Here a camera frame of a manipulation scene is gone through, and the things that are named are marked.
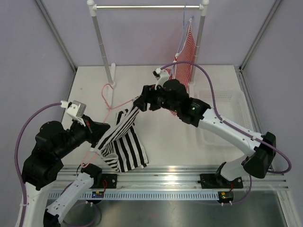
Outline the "black white striped tank top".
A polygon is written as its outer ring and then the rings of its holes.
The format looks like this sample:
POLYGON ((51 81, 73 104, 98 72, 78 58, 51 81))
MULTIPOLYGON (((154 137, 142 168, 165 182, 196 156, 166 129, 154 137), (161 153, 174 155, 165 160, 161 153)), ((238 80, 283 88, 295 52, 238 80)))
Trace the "black white striped tank top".
POLYGON ((113 170, 128 172, 145 168, 149 160, 135 129, 139 108, 132 106, 116 114, 116 125, 106 131, 94 152, 113 170))

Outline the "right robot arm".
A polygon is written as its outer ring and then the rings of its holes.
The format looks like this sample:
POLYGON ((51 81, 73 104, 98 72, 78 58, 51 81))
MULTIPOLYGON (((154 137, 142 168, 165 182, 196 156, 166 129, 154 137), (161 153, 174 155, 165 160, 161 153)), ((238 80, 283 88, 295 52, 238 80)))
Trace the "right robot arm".
POLYGON ((182 122, 210 131, 242 151, 242 157, 223 162, 215 174, 201 180, 207 188, 230 188, 238 178, 247 175, 263 179, 276 155, 274 134, 262 135, 228 122, 209 104, 190 97, 185 86, 176 79, 168 80, 162 86, 145 85, 134 106, 143 112, 160 108, 170 110, 182 122))

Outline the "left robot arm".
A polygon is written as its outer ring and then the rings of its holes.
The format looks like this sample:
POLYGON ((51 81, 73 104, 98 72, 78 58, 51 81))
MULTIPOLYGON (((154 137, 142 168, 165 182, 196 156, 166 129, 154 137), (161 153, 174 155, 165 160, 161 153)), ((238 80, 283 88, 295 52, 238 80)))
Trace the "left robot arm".
POLYGON ((63 168, 62 158, 84 142, 96 146, 109 130, 107 123, 84 117, 84 124, 73 121, 65 130, 58 121, 47 122, 36 135, 36 144, 25 160, 22 174, 23 199, 20 205, 17 227, 59 227, 63 219, 89 188, 104 186, 102 169, 94 164, 82 168, 78 177, 51 205, 47 206, 49 192, 63 168))

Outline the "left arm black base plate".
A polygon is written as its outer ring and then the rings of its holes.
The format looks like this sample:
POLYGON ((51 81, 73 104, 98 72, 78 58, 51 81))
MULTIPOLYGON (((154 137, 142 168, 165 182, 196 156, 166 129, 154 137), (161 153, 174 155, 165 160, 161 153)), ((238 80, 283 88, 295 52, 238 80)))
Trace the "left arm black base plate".
POLYGON ((94 177, 94 183, 91 189, 116 189, 117 185, 117 174, 101 174, 94 177))

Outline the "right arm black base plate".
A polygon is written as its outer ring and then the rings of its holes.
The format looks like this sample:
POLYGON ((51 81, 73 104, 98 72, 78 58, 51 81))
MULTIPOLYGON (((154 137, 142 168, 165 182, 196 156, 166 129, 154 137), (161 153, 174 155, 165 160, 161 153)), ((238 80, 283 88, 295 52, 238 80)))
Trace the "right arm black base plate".
POLYGON ((238 177, 233 181, 228 181, 215 174, 200 174, 198 184, 202 189, 243 189, 242 178, 238 177))

